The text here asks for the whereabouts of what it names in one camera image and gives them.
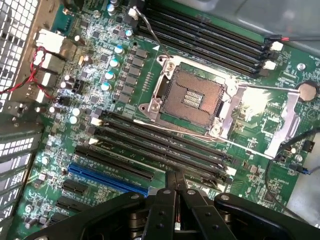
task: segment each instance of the screw hole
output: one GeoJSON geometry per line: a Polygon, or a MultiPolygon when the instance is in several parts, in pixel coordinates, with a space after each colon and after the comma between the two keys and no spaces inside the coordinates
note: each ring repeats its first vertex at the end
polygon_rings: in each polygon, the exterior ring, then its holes
{"type": "Polygon", "coordinates": [[[157,229],[163,229],[165,227],[165,225],[163,225],[162,223],[159,223],[156,225],[157,229]]]}
{"type": "Polygon", "coordinates": [[[218,230],[220,227],[219,227],[219,225],[217,225],[217,224],[215,224],[215,225],[212,225],[212,229],[214,229],[214,230],[218,230]]]}

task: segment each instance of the capacitor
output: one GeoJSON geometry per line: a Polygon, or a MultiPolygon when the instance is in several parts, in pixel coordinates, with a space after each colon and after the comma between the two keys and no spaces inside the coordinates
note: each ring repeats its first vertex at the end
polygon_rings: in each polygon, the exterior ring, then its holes
{"type": "Polygon", "coordinates": [[[61,113],[61,108],[57,107],[57,106],[51,106],[49,108],[49,112],[52,113],[52,114],[61,113]]]}
{"type": "Polygon", "coordinates": [[[83,38],[81,38],[80,35],[76,35],[74,37],[74,41],[79,45],[82,45],[82,46],[86,45],[86,41],[83,38]]]}
{"type": "Polygon", "coordinates": [[[113,4],[108,4],[108,6],[106,6],[106,10],[108,11],[108,14],[110,16],[116,14],[116,8],[115,8],[115,6],[113,4]]]}
{"type": "Polygon", "coordinates": [[[110,61],[110,66],[113,67],[113,68],[117,68],[119,67],[120,63],[116,60],[116,59],[111,59],[110,61]]]}
{"type": "Polygon", "coordinates": [[[34,109],[37,113],[45,113],[47,111],[47,109],[44,107],[44,106],[37,106],[35,109],[34,109]]]}
{"type": "Polygon", "coordinates": [[[72,89],[72,85],[70,83],[67,83],[66,81],[62,81],[60,83],[60,88],[62,88],[62,89],[72,89]]]}
{"type": "Polygon", "coordinates": [[[120,0],[110,0],[110,3],[116,8],[120,5],[120,0]]]}
{"type": "Polygon", "coordinates": [[[74,83],[76,81],[75,78],[70,76],[70,75],[65,75],[64,76],[64,80],[69,82],[69,83],[74,83]]]}
{"type": "Polygon", "coordinates": [[[112,72],[112,71],[108,71],[105,75],[104,75],[106,80],[113,80],[116,75],[112,72]]]}
{"type": "Polygon", "coordinates": [[[81,114],[81,111],[79,108],[72,109],[72,115],[78,117],[81,114]]]}
{"type": "Polygon", "coordinates": [[[112,86],[108,83],[108,82],[104,82],[104,83],[102,83],[101,84],[101,89],[103,90],[103,91],[110,91],[111,90],[111,88],[112,88],[112,86]]]}
{"type": "Polygon", "coordinates": [[[94,61],[92,60],[92,58],[89,55],[85,55],[83,60],[85,61],[85,63],[87,64],[92,64],[94,61]]]}
{"type": "Polygon", "coordinates": [[[71,117],[69,118],[69,122],[70,122],[71,124],[76,124],[76,123],[78,122],[78,118],[75,117],[75,116],[71,116],[71,117]]]}
{"type": "Polygon", "coordinates": [[[37,223],[39,222],[38,218],[32,218],[30,221],[28,221],[26,224],[25,224],[25,228],[26,229],[30,229],[32,226],[36,225],[37,223]]]}
{"type": "Polygon", "coordinates": [[[125,31],[125,37],[127,39],[132,39],[134,37],[134,34],[131,30],[127,30],[127,31],[125,31]]]}
{"type": "Polygon", "coordinates": [[[114,52],[115,52],[116,54],[122,55],[122,54],[124,54],[125,50],[124,50],[124,48],[123,48],[121,45],[118,44],[118,45],[114,48],[114,52]]]}
{"type": "Polygon", "coordinates": [[[47,164],[49,163],[49,158],[48,158],[47,156],[43,156],[43,157],[41,158],[41,163],[42,163],[43,165],[47,165],[47,164]]]}

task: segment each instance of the cpu socket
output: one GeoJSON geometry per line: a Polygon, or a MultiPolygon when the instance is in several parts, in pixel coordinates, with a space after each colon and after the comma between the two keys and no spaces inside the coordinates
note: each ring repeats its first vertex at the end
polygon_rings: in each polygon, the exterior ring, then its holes
{"type": "MultiPolygon", "coordinates": [[[[176,119],[183,120],[204,130],[203,136],[212,137],[211,141],[224,141],[269,159],[277,155],[283,141],[295,135],[301,120],[295,113],[299,90],[238,82],[235,75],[226,71],[177,55],[170,58],[166,55],[158,56],[157,62],[162,66],[162,71],[151,100],[139,105],[140,112],[155,124],[170,130],[196,134],[192,127],[176,124],[181,124],[176,119]],[[281,128],[272,133],[273,137],[264,153],[229,140],[235,122],[234,111],[243,101],[244,93],[247,90],[258,92],[255,89],[287,92],[287,101],[281,113],[284,122],[281,128]],[[173,117],[174,120],[168,121],[163,116],[173,117]]],[[[259,103],[259,100],[257,96],[253,101],[259,103]]]]}

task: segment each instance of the red and black wires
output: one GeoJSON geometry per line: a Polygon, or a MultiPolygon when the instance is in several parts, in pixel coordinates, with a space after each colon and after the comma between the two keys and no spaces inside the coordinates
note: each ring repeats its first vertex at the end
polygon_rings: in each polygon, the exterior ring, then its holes
{"type": "Polygon", "coordinates": [[[44,61],[46,59],[46,54],[47,54],[47,50],[43,46],[39,46],[33,54],[32,62],[30,64],[30,76],[25,78],[21,83],[18,83],[15,86],[8,87],[8,88],[4,89],[3,91],[0,91],[0,95],[5,94],[5,93],[12,93],[16,89],[19,89],[19,88],[23,87],[25,84],[30,83],[30,84],[35,84],[41,91],[43,91],[44,95],[47,98],[51,99],[52,96],[50,96],[48,93],[46,93],[45,87],[42,84],[40,84],[38,82],[38,80],[36,79],[36,74],[38,73],[39,69],[42,67],[42,64],[44,63],[44,61]],[[35,65],[34,62],[35,62],[37,55],[40,51],[43,52],[43,56],[41,58],[40,63],[38,65],[35,65]]]}

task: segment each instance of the red wire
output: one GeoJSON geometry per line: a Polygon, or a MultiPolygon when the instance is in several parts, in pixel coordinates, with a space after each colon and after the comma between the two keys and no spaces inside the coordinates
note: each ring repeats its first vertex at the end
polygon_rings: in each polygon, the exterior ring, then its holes
{"type": "Polygon", "coordinates": [[[46,93],[46,90],[45,90],[42,86],[40,86],[40,85],[38,84],[38,80],[35,78],[37,69],[35,68],[34,61],[36,60],[36,57],[37,57],[37,54],[38,54],[39,51],[43,51],[43,56],[42,56],[42,58],[41,58],[40,63],[37,65],[37,67],[40,68],[40,67],[42,66],[42,64],[43,64],[44,61],[45,61],[45,57],[46,57],[46,54],[47,54],[47,50],[46,50],[43,46],[39,46],[39,47],[34,51],[33,59],[32,59],[32,61],[31,61],[31,63],[30,63],[30,72],[31,72],[31,74],[30,74],[28,80],[27,80],[25,83],[21,82],[21,83],[15,85],[14,87],[12,87],[12,88],[9,89],[9,90],[6,90],[6,89],[5,89],[5,90],[3,90],[3,91],[0,91],[0,95],[3,94],[3,93],[11,93],[11,92],[15,91],[17,88],[19,88],[22,84],[34,82],[34,83],[36,83],[37,87],[38,87],[41,91],[44,92],[44,95],[45,95],[47,98],[52,99],[52,96],[50,96],[49,94],[46,93]]]}

